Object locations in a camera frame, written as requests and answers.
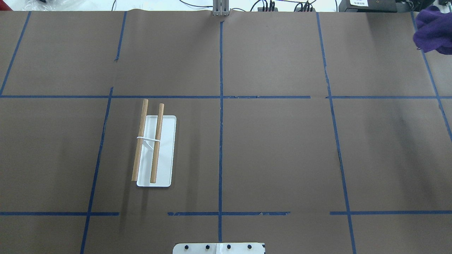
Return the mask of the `white rack bracket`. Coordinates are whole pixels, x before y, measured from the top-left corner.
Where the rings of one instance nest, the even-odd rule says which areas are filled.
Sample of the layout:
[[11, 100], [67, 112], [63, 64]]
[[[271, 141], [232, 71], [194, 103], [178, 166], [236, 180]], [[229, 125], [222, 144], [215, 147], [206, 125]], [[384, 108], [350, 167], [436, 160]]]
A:
[[144, 146], [152, 151], [154, 150], [155, 143], [157, 143], [157, 144], [160, 143], [160, 140], [151, 139], [151, 138], [147, 138], [147, 137], [137, 137], [137, 139], [142, 140]]

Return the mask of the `black device with label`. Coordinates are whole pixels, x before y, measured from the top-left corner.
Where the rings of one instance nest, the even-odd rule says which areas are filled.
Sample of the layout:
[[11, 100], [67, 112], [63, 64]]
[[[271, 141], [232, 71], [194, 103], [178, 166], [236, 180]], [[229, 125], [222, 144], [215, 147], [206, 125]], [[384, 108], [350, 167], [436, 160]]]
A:
[[342, 0], [338, 6], [339, 12], [354, 13], [403, 13], [410, 12], [414, 7], [407, 0]]

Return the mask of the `wooden rack bar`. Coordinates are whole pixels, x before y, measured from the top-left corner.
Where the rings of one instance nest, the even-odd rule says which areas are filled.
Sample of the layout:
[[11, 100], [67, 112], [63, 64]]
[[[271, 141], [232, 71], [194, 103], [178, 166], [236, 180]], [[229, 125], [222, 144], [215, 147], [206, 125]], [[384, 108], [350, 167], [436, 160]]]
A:
[[143, 99], [142, 102], [142, 109], [140, 114], [140, 124], [139, 124], [139, 130], [137, 135], [137, 145], [135, 150], [135, 157], [134, 157], [134, 164], [133, 164], [133, 171], [131, 180], [137, 181], [138, 180], [138, 173], [140, 168], [140, 160], [141, 160], [141, 154], [142, 154], [142, 143], [143, 143], [143, 135], [145, 130], [145, 121], [147, 117], [147, 111], [148, 111], [148, 99]]
[[163, 103], [159, 104], [157, 121], [156, 121], [156, 132], [155, 132], [153, 156], [152, 156], [150, 183], [156, 183], [156, 178], [157, 178], [157, 168], [158, 168], [158, 160], [159, 160], [160, 140], [161, 140], [161, 132], [162, 132], [162, 124], [163, 124], [164, 107], [165, 107], [165, 105]]

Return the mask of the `purple towel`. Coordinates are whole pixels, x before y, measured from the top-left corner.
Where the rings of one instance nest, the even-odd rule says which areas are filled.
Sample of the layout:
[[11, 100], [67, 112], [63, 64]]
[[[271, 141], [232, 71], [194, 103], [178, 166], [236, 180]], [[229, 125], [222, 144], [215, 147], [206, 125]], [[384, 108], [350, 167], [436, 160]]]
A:
[[452, 13], [442, 13], [438, 7], [431, 5], [418, 13], [415, 24], [413, 41], [418, 50], [452, 54]]

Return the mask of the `white rack base tray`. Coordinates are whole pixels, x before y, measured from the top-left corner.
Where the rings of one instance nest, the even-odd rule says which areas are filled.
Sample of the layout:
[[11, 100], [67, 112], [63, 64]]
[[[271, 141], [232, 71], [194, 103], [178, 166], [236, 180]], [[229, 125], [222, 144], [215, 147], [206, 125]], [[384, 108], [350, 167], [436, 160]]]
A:
[[[156, 115], [148, 115], [146, 117], [143, 137], [155, 139], [156, 121], [157, 121]], [[146, 148], [142, 143], [140, 168], [137, 180], [138, 187], [166, 188], [171, 186], [174, 149], [176, 142], [176, 125], [177, 125], [176, 116], [174, 115], [163, 116], [156, 183], [150, 183], [153, 151]]]

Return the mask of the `left wooden rack bar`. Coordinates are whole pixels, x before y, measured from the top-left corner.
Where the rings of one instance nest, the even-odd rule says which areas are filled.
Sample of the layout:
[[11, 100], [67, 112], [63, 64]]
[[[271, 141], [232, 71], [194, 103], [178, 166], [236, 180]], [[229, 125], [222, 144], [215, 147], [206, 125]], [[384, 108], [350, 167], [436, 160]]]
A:
[[139, 130], [137, 135], [137, 145], [135, 150], [135, 157], [134, 157], [134, 164], [133, 164], [133, 171], [131, 180], [137, 181], [138, 180], [138, 173], [140, 168], [140, 160], [141, 160], [141, 154], [142, 154], [142, 143], [143, 143], [143, 135], [145, 130], [145, 121], [147, 117], [147, 111], [148, 111], [148, 99], [143, 99], [142, 102], [142, 109], [140, 114], [140, 124], [139, 124]]

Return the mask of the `white mounting plate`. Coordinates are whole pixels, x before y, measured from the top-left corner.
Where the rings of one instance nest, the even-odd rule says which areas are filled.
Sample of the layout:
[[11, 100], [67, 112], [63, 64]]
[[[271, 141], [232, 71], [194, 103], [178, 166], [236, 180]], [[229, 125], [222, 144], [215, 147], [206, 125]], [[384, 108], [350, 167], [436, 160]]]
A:
[[265, 254], [264, 243], [180, 243], [176, 244], [173, 254]]

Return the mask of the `black power strip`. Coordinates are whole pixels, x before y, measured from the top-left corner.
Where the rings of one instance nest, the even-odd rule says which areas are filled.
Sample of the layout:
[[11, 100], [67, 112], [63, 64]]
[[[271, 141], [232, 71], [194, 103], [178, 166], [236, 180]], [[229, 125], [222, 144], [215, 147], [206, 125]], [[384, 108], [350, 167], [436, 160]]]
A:
[[276, 12], [276, 2], [274, 0], [260, 0], [262, 2], [261, 7], [256, 7], [258, 12]]

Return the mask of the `right wooden rack bar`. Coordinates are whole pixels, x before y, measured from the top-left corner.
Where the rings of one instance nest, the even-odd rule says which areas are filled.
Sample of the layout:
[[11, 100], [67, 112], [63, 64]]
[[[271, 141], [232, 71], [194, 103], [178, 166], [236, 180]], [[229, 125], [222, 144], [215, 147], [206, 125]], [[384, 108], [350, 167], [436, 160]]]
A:
[[163, 103], [159, 104], [157, 121], [156, 121], [156, 132], [155, 132], [153, 156], [152, 156], [150, 183], [156, 183], [156, 178], [157, 178], [157, 168], [158, 168], [158, 160], [159, 160], [160, 140], [161, 140], [161, 132], [162, 132], [162, 124], [163, 124], [164, 107], [165, 107], [165, 105]]

